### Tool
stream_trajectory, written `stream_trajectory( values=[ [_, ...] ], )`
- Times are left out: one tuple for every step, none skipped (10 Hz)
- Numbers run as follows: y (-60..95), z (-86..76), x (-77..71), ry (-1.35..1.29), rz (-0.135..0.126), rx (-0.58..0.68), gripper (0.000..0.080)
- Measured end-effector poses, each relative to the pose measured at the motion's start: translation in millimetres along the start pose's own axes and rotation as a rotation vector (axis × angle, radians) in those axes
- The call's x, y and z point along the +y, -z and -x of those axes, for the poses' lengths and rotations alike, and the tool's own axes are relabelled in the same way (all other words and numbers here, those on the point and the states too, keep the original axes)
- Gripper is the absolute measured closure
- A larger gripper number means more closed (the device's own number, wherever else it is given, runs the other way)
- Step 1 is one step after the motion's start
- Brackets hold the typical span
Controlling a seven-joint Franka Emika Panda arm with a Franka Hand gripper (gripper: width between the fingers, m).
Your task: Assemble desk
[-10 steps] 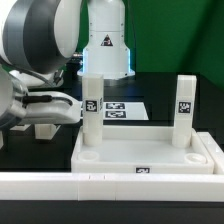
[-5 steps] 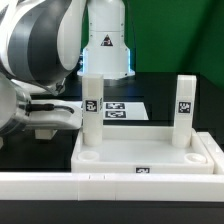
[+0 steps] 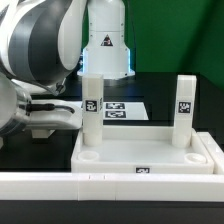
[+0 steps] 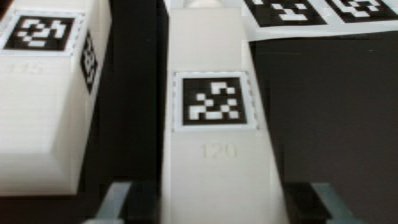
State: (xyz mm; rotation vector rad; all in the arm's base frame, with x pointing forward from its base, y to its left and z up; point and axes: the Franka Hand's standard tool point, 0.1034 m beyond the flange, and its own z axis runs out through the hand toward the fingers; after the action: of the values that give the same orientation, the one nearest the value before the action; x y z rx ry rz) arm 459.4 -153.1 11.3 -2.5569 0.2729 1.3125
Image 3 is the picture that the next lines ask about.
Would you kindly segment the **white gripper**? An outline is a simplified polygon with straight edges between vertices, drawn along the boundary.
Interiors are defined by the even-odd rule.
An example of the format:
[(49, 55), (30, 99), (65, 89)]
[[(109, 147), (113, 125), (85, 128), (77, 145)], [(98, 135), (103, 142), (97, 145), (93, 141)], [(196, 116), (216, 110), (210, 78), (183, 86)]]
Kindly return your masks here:
[(33, 100), (33, 104), (53, 104), (54, 110), (32, 111), (29, 116), (27, 129), (35, 130), (71, 130), (80, 129), (82, 126), (81, 104), (75, 101), (64, 100)]

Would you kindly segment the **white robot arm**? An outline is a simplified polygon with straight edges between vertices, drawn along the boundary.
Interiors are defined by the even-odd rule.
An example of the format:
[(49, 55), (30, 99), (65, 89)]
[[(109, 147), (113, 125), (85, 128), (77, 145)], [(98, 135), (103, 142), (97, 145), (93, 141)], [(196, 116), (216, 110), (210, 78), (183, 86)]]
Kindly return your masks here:
[(79, 77), (101, 75), (110, 84), (132, 78), (124, 29), (122, 0), (1, 0), (0, 137), (80, 128), (80, 108), (33, 100), (33, 88), (59, 95), (79, 62)]

